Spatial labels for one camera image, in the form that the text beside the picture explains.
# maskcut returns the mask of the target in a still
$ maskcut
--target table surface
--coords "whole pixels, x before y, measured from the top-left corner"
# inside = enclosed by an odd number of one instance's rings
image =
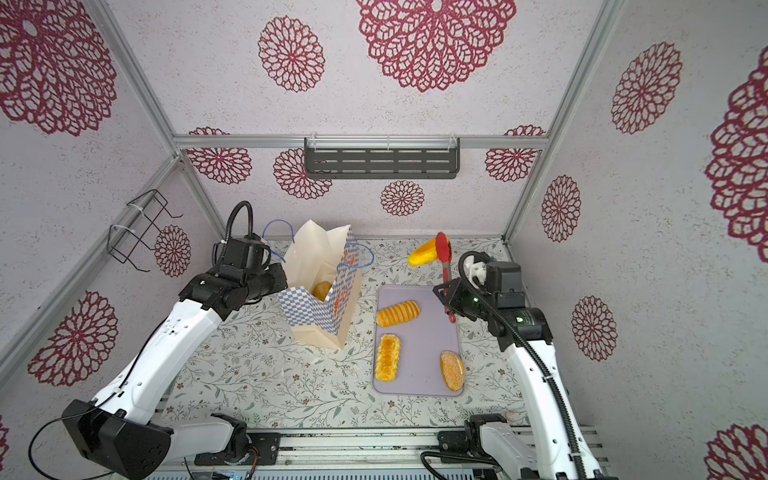
[[[371,369],[376,293],[385,284],[435,285],[437,262],[412,268],[408,255],[426,240],[361,240],[376,255],[362,271],[362,289],[343,350],[296,343],[272,297],[233,313],[190,357],[157,421],[179,422],[222,412],[251,428],[455,426],[476,413],[500,412],[516,425],[528,418],[517,380],[484,322],[457,317],[464,393],[458,397],[386,396],[373,390]],[[272,242],[282,252],[287,242]],[[508,260],[500,239],[452,240],[466,250]],[[368,253],[361,253],[365,261]]]

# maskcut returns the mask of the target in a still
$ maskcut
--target black cable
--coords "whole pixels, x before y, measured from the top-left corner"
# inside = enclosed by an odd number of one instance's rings
[[[250,206],[248,200],[243,200],[235,205],[235,208],[232,209],[232,213],[230,213],[230,217],[227,219],[227,231],[224,233],[224,247],[221,249],[222,257],[227,252],[227,243],[230,241],[230,238],[232,238],[232,226],[235,223],[235,218],[237,218],[237,214],[243,207],[248,210],[248,235],[253,234],[253,208]]]
[[[128,369],[128,373],[126,374],[125,378],[123,379],[122,383],[118,386],[118,388],[122,388],[122,386],[125,385],[125,383],[128,381],[128,377],[131,376],[131,372],[134,371],[134,367],[138,363],[139,358],[141,357],[141,354],[144,352],[144,348],[147,346],[147,344],[152,339],[154,334],[160,329],[160,327],[161,327],[161,325],[163,325],[163,323],[165,323],[165,320],[163,320],[156,327],[154,327],[154,330],[152,330],[152,333],[144,341],[144,345],[142,345],[141,349],[139,349],[139,353],[138,353],[138,355],[136,355],[136,359],[131,364],[130,369]],[[40,469],[40,467],[38,467],[38,464],[35,463],[35,460],[32,458],[32,447],[35,444],[35,440],[38,439],[38,436],[40,436],[40,434],[43,432],[43,430],[45,430],[45,428],[48,427],[50,424],[56,423],[56,422],[63,422],[64,420],[69,420],[69,419],[76,419],[77,417],[82,417],[83,415],[87,415],[88,413],[91,413],[94,410],[98,410],[99,408],[101,408],[105,403],[107,403],[110,400],[112,400],[112,397],[114,397],[116,394],[117,394],[116,392],[113,392],[111,395],[109,395],[107,397],[106,400],[104,400],[102,403],[99,403],[98,405],[96,405],[92,409],[86,410],[85,412],[82,412],[82,413],[77,413],[75,415],[70,415],[70,416],[66,416],[66,417],[58,417],[57,419],[53,419],[50,422],[44,424],[42,427],[40,427],[38,429],[38,431],[35,432],[35,434],[32,436],[32,440],[29,441],[29,447],[27,448],[27,457],[29,458],[29,463],[32,465],[32,468],[34,468],[37,471],[37,473],[39,473],[40,475],[48,478],[48,480],[61,480],[61,478],[56,478],[56,477],[50,476],[49,474],[43,472]],[[104,473],[102,475],[96,475],[95,477],[81,478],[80,480],[95,480],[96,478],[106,477],[107,475],[111,475],[113,473],[114,472],[107,472],[107,473]]]
[[[190,474],[190,480],[194,480],[192,471],[190,470],[190,463],[187,461],[187,457],[184,457],[184,466],[187,467],[187,473]]]
[[[214,243],[214,248],[210,252],[210,264],[212,266],[216,266],[216,262],[219,261],[219,245],[221,245],[221,243]]]
[[[533,359],[534,363],[536,363],[538,369],[541,370],[541,374],[544,376],[547,385],[549,385],[549,389],[552,391],[554,401],[558,404],[560,418],[562,419],[563,426],[565,427],[565,434],[568,437],[568,446],[571,448],[571,454],[573,454],[571,457],[573,458],[574,464],[576,465],[576,472],[578,473],[579,480],[586,480],[587,472],[584,470],[584,462],[581,460],[581,450],[579,449],[578,443],[576,442],[576,433],[574,432],[573,423],[571,423],[571,416],[568,414],[568,408],[565,405],[565,401],[563,400],[563,395],[560,393],[558,384],[555,382],[554,377],[552,374],[550,374],[546,364],[541,361],[541,358],[538,356],[536,350],[533,349],[531,344],[528,343],[528,341],[520,335],[517,328],[506,317],[504,317],[504,315],[502,315],[502,313],[499,312],[497,308],[493,307],[493,305],[491,305],[490,302],[483,297],[480,291],[477,290],[474,285],[472,285],[472,282],[469,281],[469,278],[464,271],[464,260],[470,255],[477,257],[484,256],[483,253],[471,250],[469,252],[465,252],[462,255],[458,261],[458,274],[462,278],[462,283],[467,288],[467,290],[475,295],[475,298],[477,298],[478,301],[482,303],[483,306],[488,309],[488,311],[493,316],[502,322],[507,331],[509,331],[510,334],[515,338],[515,343],[523,346],[528,355],[530,355]]]
[[[424,468],[429,470],[429,473],[433,474],[435,478],[437,478],[438,480],[448,480],[448,479],[440,475],[440,473],[437,470],[435,470],[427,462],[427,457],[459,460],[461,462],[470,462],[470,463],[487,463],[489,465],[496,465],[497,467],[500,466],[498,462],[495,461],[493,458],[483,459],[483,458],[468,457],[467,455],[454,455],[452,453],[445,453],[445,452],[422,452],[422,454],[419,457],[422,460],[422,465],[424,465]]]

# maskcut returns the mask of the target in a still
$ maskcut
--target checkered paper bag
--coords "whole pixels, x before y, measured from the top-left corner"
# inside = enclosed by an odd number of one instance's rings
[[[327,233],[328,242],[323,239],[324,233]],[[277,299],[297,342],[343,348],[362,284],[358,247],[361,246],[355,243],[349,225],[326,232],[310,221],[296,233],[285,258],[289,288],[278,293]],[[330,258],[338,259],[335,269]],[[332,286],[323,302],[312,295],[311,289],[324,280],[332,282]]]

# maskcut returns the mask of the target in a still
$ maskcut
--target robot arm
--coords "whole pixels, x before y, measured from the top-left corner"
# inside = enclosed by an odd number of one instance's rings
[[[242,207],[252,228],[250,205],[241,202],[227,222],[221,253],[214,248],[213,268],[184,287],[170,315],[118,376],[90,402],[73,400],[64,411],[65,427],[85,458],[133,480],[187,455],[214,452],[232,462],[247,456],[246,425],[229,416],[214,414],[170,428],[150,423],[168,385],[233,310],[287,288],[282,266],[269,264],[271,250],[253,231],[232,238]]]
[[[488,331],[498,340],[501,354],[520,382],[536,444],[534,452],[518,439],[502,415],[473,415],[466,422],[469,452],[476,458],[492,457],[509,478],[607,478],[583,440],[568,397],[560,393],[565,388],[552,334],[544,314],[525,307],[520,266],[468,252],[459,261],[459,269],[464,278],[436,286],[435,294],[453,312],[488,322]],[[560,405],[556,396],[561,398]],[[583,475],[579,475],[578,462]]]

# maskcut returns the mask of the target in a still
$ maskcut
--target purple cutting board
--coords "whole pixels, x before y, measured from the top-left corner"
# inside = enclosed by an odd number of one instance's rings
[[[462,387],[452,392],[442,378],[440,354],[446,350],[461,355],[458,346],[458,324],[451,323],[445,307],[432,292],[431,286],[383,285],[379,288],[376,310],[406,300],[414,300],[421,313],[414,320],[383,328],[376,324],[373,337],[373,389],[386,395],[459,396]],[[382,335],[391,333],[400,338],[400,361],[397,377],[391,382],[376,379],[376,356]]]

